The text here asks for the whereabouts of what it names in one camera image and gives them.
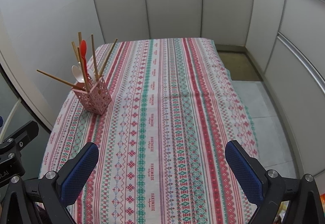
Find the small white plastic spoon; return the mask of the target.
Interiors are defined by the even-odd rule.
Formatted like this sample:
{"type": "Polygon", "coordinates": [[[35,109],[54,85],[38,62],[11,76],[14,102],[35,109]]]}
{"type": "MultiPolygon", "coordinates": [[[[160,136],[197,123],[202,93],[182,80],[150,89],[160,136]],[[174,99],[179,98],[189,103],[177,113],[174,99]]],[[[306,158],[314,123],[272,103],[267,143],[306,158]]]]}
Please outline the small white plastic spoon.
{"type": "Polygon", "coordinates": [[[72,66],[72,74],[73,74],[74,78],[77,80],[77,82],[84,83],[83,72],[76,65],[72,66]]]}

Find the red plastic spoon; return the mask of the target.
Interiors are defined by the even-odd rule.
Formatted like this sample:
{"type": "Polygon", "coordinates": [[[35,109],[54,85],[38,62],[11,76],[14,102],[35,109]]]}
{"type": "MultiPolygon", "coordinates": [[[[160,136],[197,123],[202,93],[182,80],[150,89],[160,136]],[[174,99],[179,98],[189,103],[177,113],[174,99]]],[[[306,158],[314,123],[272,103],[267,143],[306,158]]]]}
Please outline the red plastic spoon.
{"type": "Polygon", "coordinates": [[[87,61],[86,61],[86,53],[87,53],[87,43],[85,40],[82,39],[81,45],[80,45],[80,51],[81,51],[81,57],[83,58],[84,68],[85,72],[88,75],[88,69],[87,69],[87,61]]]}

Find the pink perforated utensil holder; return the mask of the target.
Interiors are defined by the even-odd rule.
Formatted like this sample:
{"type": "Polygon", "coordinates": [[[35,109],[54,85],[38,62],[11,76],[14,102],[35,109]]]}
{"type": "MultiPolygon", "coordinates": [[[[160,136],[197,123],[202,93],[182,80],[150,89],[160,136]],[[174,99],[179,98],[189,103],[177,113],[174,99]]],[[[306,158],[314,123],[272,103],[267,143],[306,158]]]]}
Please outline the pink perforated utensil holder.
{"type": "Polygon", "coordinates": [[[102,115],[112,101],[103,77],[93,85],[89,92],[80,89],[72,89],[72,91],[84,109],[94,114],[102,115]]]}

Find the striped patterned tablecloth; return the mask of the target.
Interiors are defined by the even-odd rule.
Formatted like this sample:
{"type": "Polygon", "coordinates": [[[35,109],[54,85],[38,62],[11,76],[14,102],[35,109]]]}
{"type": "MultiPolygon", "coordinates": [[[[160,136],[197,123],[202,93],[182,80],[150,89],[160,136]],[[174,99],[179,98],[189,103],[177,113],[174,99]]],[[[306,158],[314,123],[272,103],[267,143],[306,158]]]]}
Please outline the striped patterned tablecloth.
{"type": "Polygon", "coordinates": [[[117,43],[102,115],[68,94],[41,174],[87,143],[99,160],[69,210],[77,223],[248,223],[256,207],[225,159],[237,140],[258,157],[255,129],[215,44],[205,38],[117,43]]]}

